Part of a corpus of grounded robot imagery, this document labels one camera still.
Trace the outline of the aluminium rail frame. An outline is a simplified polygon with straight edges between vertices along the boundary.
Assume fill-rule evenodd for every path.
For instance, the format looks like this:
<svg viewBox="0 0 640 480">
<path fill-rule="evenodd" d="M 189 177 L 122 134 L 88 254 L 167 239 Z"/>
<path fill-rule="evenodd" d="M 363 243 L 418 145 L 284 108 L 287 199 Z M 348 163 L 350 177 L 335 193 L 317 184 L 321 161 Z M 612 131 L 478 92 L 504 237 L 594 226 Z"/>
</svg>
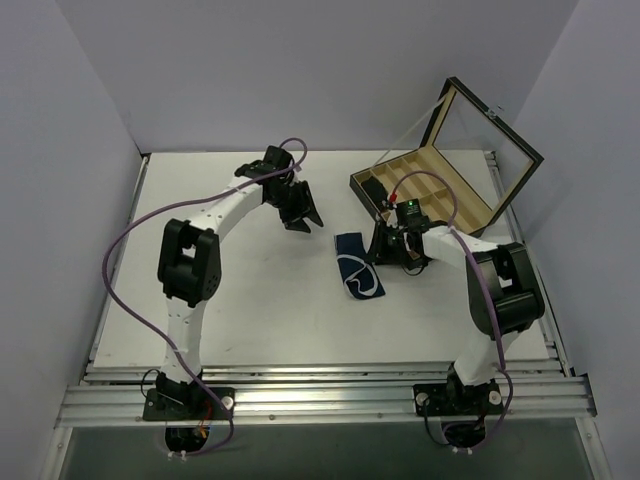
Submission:
<svg viewBox="0 0 640 480">
<path fill-rule="evenodd" d="M 435 263 L 417 277 L 378 271 L 386 294 L 349 297 L 340 281 L 334 236 L 373 224 L 349 187 L 351 173 L 377 152 L 315 151 L 302 166 L 323 219 L 310 234 L 286 231 L 261 207 L 223 241 L 222 282 L 205 310 L 204 378 L 236 391 L 236 437 L 275 429 L 348 424 L 411 426 L 411 390 L 435 383 L 471 331 L 463 274 Z M 168 324 L 156 278 L 166 205 L 223 188 L 250 152 L 154 153 L 135 193 L 139 226 L 127 237 L 83 382 L 67 390 L 59 423 L 76 432 L 142 428 L 134 385 L 160 363 Z M 545 316 L 507 354 L 514 399 L 488 446 L 471 456 L 437 454 L 447 477 L 607 479 L 611 472 L 589 381 L 567 366 L 559 333 Z"/>
</svg>

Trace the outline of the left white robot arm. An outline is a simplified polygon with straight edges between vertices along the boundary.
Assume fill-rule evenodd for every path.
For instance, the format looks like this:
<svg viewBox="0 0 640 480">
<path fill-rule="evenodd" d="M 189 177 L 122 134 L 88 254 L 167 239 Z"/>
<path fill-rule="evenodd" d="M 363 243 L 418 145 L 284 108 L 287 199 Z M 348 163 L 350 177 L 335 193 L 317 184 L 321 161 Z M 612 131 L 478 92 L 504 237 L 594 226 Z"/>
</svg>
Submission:
<svg viewBox="0 0 640 480">
<path fill-rule="evenodd" d="M 228 184 L 231 193 L 186 220 L 164 227 L 158 280 L 168 310 L 168 346 L 155 387 L 146 401 L 146 421 L 194 420 L 214 404 L 202 390 L 200 347 L 208 301 L 222 280 L 221 243 L 252 210 L 274 207 L 285 229 L 309 233 L 324 225 L 309 184 L 296 177 L 294 158 L 283 145 L 269 146 L 264 157 L 243 164 Z"/>
</svg>

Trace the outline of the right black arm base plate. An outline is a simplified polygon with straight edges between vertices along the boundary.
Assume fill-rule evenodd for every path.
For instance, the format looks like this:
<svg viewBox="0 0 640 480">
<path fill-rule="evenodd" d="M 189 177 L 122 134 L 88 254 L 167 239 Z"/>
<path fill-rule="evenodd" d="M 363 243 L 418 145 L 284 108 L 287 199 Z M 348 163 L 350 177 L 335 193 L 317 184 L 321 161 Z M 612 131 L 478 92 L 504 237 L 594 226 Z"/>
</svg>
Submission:
<svg viewBox="0 0 640 480">
<path fill-rule="evenodd" d="M 502 395 L 495 382 L 462 387 L 444 383 L 415 384 L 412 391 L 416 414 L 422 417 L 480 417 L 504 411 Z"/>
</svg>

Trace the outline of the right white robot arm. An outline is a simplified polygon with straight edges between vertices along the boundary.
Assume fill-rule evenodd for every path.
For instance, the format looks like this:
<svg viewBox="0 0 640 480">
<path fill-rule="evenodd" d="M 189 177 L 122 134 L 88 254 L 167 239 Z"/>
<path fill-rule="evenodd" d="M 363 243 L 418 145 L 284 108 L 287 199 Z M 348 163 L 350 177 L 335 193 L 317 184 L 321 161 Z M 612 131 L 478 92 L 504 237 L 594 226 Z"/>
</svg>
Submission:
<svg viewBox="0 0 640 480">
<path fill-rule="evenodd" d="M 382 202 L 369 254 L 378 264 L 422 269 L 432 261 L 466 275 L 471 336 L 447 374 L 444 400 L 455 412 L 469 411 L 489 388 L 518 336 L 544 315 L 541 289 L 526 247 L 499 244 L 459 231 L 426 215 L 416 198 Z"/>
</svg>

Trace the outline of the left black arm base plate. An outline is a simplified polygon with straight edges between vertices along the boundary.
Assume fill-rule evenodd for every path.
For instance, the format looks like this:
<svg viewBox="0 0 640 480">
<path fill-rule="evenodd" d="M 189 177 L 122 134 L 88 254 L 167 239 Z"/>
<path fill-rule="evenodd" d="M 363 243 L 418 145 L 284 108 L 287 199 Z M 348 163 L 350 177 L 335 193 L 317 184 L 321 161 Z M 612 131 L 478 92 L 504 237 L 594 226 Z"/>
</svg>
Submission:
<svg viewBox="0 0 640 480">
<path fill-rule="evenodd" d="M 181 399 L 174 399 L 155 388 L 145 394 L 142 419 L 151 422 L 226 420 L 220 405 L 206 392 L 196 388 Z"/>
</svg>

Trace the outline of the navy blue underwear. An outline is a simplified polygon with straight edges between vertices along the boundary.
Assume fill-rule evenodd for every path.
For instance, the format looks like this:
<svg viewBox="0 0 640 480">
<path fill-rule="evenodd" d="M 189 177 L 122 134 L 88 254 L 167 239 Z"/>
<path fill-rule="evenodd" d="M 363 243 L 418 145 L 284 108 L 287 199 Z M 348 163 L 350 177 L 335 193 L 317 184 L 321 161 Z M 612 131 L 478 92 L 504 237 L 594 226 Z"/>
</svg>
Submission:
<svg viewBox="0 0 640 480">
<path fill-rule="evenodd" d="M 351 298 L 363 301 L 386 294 L 373 264 L 367 259 L 361 233 L 335 235 L 334 248 L 342 284 Z"/>
</svg>

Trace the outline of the black rolled cloth in box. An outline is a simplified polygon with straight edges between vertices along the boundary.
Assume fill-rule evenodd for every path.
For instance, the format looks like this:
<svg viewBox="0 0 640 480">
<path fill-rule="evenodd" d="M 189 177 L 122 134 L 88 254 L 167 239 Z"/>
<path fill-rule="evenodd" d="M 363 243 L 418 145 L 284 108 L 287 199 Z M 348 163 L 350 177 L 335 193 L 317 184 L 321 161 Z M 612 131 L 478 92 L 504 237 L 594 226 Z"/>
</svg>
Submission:
<svg viewBox="0 0 640 480">
<path fill-rule="evenodd" d="M 361 183 L 361 187 L 379 212 L 388 209 L 389 194 L 378 178 L 369 177 Z"/>
</svg>

